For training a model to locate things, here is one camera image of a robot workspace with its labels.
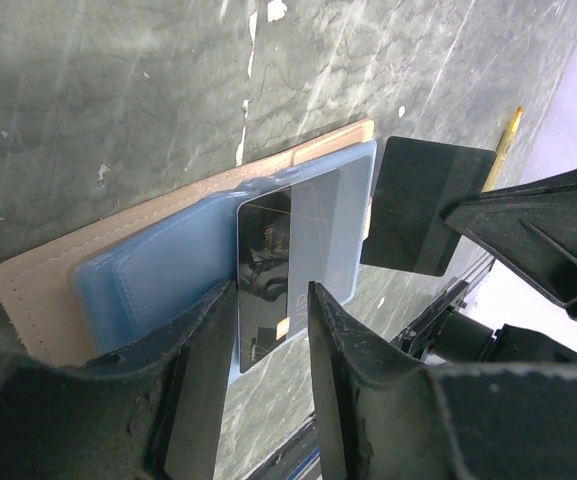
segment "pencil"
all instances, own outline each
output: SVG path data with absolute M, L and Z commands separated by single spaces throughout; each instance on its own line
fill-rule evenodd
M 508 124 L 506 130 L 504 130 L 499 143 L 497 144 L 497 157 L 495 158 L 495 163 L 492 165 L 492 169 L 490 170 L 490 175 L 486 179 L 486 183 L 484 184 L 484 188 L 481 190 L 482 192 L 487 192 L 492 190 L 495 185 L 497 184 L 497 180 L 499 179 L 499 174 L 501 173 L 501 169 L 506 162 L 506 158 L 508 157 L 508 152 L 510 151 L 510 147 L 512 146 L 513 142 L 515 141 L 515 137 L 517 136 L 517 130 L 519 129 L 519 122 L 521 121 L 521 115 L 523 114 L 524 109 L 519 107 L 515 112 L 514 117 Z

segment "gray concrete surface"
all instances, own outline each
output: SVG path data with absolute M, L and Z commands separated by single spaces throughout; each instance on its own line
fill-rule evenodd
M 284 3 L 1 0 L 0 262 L 363 116 L 380 148 L 494 148 L 521 104 L 517 183 L 577 41 L 571 1 Z M 362 268 L 349 309 L 392 337 L 479 254 L 462 241 L 444 278 Z M 1 307 L 0 349 L 21 349 Z M 304 336 L 229 389 L 216 478 L 303 421 L 308 365 Z

